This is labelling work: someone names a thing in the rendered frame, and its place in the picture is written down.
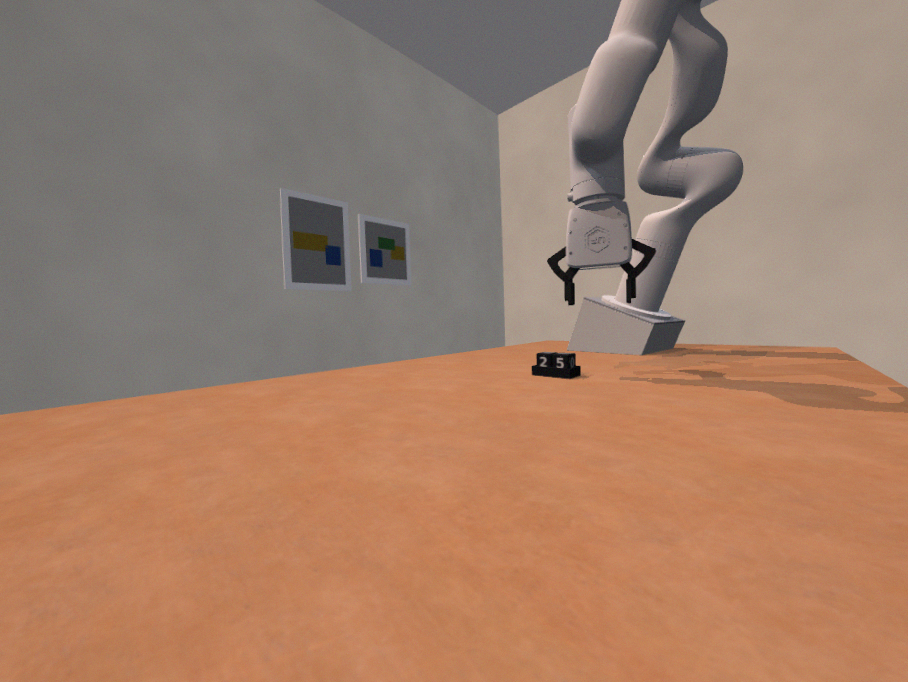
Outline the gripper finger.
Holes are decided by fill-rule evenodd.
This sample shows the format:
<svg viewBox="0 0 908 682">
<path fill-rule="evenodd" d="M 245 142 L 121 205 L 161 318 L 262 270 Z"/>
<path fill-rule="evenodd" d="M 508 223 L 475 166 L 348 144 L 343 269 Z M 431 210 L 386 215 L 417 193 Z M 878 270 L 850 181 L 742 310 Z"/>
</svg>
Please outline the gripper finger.
<svg viewBox="0 0 908 682">
<path fill-rule="evenodd" d="M 631 303 L 631 298 L 636 298 L 636 277 L 648 266 L 656 253 L 656 249 L 632 239 L 632 249 L 644 254 L 642 261 L 634 268 L 629 262 L 621 264 L 628 273 L 626 279 L 626 303 Z"/>
<path fill-rule="evenodd" d="M 553 272 L 564 282 L 564 294 L 565 301 L 568 301 L 569 305 L 575 304 L 575 285 L 573 283 L 573 278 L 580 268 L 571 268 L 569 267 L 566 273 L 559 267 L 558 262 L 566 256 L 566 247 L 558 251 L 556 254 L 551 256 L 547 263 L 553 270 Z M 572 276 L 573 275 L 573 276 Z M 572 278 L 571 278 L 572 276 Z M 573 283 L 573 284 L 572 284 Z"/>
</svg>

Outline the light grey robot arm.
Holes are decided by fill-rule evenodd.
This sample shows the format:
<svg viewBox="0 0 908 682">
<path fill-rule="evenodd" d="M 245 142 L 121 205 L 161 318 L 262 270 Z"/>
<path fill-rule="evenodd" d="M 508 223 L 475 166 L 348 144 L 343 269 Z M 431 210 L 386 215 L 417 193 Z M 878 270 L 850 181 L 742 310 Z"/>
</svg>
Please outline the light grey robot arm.
<svg viewBox="0 0 908 682">
<path fill-rule="evenodd" d="M 636 277 L 636 298 L 626 303 L 624 271 L 616 296 L 601 299 L 659 320 L 672 316 L 660 306 L 692 227 L 735 191 L 743 175 L 743 162 L 735 151 L 680 145 L 681 137 L 715 107 L 727 64 L 727 42 L 702 15 L 701 1 L 621 0 L 608 41 L 596 51 L 577 104 L 568 114 L 568 202 L 576 206 L 602 198 L 623 201 L 624 136 L 669 39 L 673 50 L 669 103 L 639 165 L 637 182 L 646 193 L 684 200 L 646 216 L 640 225 L 635 240 L 655 248 L 656 254 Z"/>
</svg>

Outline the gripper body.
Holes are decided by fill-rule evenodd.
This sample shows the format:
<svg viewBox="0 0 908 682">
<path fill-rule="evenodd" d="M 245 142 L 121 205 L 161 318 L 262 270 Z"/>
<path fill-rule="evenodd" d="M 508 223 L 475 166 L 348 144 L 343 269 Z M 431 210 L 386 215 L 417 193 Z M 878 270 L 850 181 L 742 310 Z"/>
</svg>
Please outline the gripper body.
<svg viewBox="0 0 908 682">
<path fill-rule="evenodd" d="M 586 267 L 579 270 L 621 267 L 631 258 L 632 234 L 627 202 L 615 198 L 594 199 L 569 211 L 566 234 L 569 267 Z"/>
</svg>

